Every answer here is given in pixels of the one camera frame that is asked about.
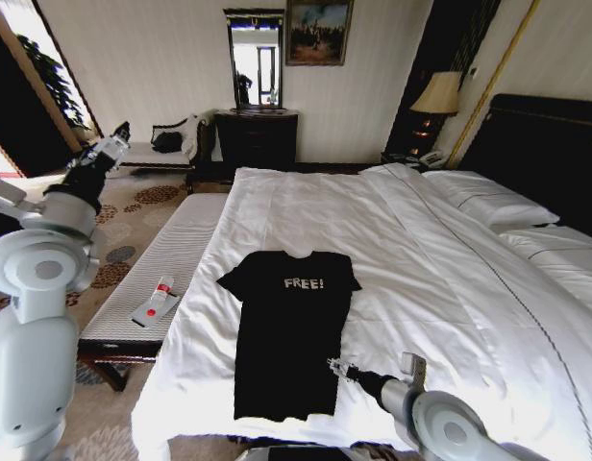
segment white pillow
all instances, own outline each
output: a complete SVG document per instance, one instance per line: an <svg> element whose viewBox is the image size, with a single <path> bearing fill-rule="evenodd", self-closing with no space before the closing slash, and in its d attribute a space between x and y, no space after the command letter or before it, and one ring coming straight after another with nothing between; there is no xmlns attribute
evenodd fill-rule
<svg viewBox="0 0 592 461"><path fill-rule="evenodd" d="M564 226L511 230L501 237L592 310L591 237Z"/></svg>
<svg viewBox="0 0 592 461"><path fill-rule="evenodd" d="M183 125L181 131L183 135L183 143L181 144L181 152L189 160L198 152L198 116L195 114L189 115L187 121Z"/></svg>
<svg viewBox="0 0 592 461"><path fill-rule="evenodd" d="M558 221L558 216L507 187L472 171L429 171L427 180L451 204L492 229L521 229Z"/></svg>

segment dark wooden dresser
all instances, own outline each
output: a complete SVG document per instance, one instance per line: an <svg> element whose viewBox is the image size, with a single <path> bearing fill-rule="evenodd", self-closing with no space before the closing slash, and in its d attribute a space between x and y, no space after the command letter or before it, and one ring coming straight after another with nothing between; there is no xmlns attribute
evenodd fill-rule
<svg viewBox="0 0 592 461"><path fill-rule="evenodd" d="M224 162L288 170L296 159L298 112L220 110L215 114Z"/></svg>

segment white wall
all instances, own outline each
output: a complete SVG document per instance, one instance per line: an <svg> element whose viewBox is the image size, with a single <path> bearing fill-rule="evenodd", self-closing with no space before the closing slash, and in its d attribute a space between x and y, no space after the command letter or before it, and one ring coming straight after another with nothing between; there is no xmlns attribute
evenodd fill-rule
<svg viewBox="0 0 592 461"><path fill-rule="evenodd" d="M191 111L234 106L224 8L284 0L39 0L104 132L133 140ZM356 0L341 67L284 68L284 106L301 112L298 159L379 159L432 0Z"/></svg>
<svg viewBox="0 0 592 461"><path fill-rule="evenodd" d="M465 80L459 114L446 122L437 148L445 152L454 148L529 5L526 0L502 0L472 64L479 74L474 81ZM592 0L542 0L491 96L497 93L592 100ZM460 158L488 112L489 102L465 138Z"/></svg>

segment nightstand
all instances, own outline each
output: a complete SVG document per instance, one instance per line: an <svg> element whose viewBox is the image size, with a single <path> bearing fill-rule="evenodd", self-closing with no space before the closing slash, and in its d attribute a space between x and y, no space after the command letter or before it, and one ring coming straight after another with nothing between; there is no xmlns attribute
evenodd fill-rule
<svg viewBox="0 0 592 461"><path fill-rule="evenodd" d="M384 163L402 163L408 166L412 170L416 170L420 173L429 171L429 167L424 163L420 163L417 160L412 160L413 157L405 156L404 154L393 154L390 152L382 152L382 164Z"/></svg>

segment patterned carpet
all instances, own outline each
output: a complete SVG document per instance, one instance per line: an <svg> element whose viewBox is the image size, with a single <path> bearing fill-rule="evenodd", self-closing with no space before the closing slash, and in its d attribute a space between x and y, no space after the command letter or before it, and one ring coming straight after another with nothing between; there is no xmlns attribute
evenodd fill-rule
<svg viewBox="0 0 592 461"><path fill-rule="evenodd" d="M171 173L130 174L120 171L106 181L97 216L98 228L106 235L97 277L83 293L70 293L67 305L82 330L112 290L127 275L137 259L177 206L186 197L185 176ZM45 187L42 181L16 184L38 200ZM200 183L199 192L228 192L229 187ZM0 309L9 299L0 294ZM115 393L85 365L77 367L74 400L67 411L67 427L62 445L74 448L77 461L134 461L136 450L131 440L130 414L152 365L122 365L128 375L124 392ZM251 445L246 441L220 436L178 437L170 441L172 459L233 461ZM415 460L412 454L400 454L383 447L367 446L362 453L371 459Z"/></svg>

